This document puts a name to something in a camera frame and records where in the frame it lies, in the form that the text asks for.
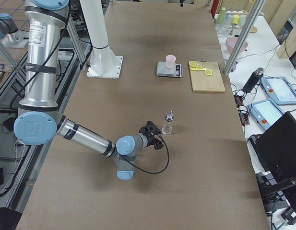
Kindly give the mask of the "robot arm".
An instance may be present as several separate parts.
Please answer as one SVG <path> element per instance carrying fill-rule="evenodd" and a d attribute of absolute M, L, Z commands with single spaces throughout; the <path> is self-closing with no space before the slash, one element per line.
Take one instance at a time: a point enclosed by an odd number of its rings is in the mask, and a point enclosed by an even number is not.
<path fill-rule="evenodd" d="M 112 158 L 117 177 L 129 180 L 136 169 L 139 150 L 166 147 L 161 130 L 151 121 L 135 135 L 116 143 L 69 120 L 55 101 L 58 47 L 63 32 L 72 25 L 68 0 L 27 0 L 25 15 L 30 21 L 25 95 L 19 101 L 14 123 L 16 137 L 26 145 L 42 145 L 60 135 L 99 154 Z"/>

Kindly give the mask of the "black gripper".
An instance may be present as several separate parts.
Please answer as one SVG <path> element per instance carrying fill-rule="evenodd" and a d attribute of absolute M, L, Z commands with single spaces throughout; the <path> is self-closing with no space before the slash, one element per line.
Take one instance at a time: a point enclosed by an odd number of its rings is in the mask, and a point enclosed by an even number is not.
<path fill-rule="evenodd" d="M 147 144 L 146 146 L 154 146 L 155 150 L 160 150 L 163 148 L 164 144 L 162 141 L 160 141 L 159 139 L 155 138 L 155 134 L 154 133 L 149 133 L 149 128 L 147 126 L 143 126 L 140 128 L 139 133 L 144 134 L 144 136 L 147 139 Z"/>

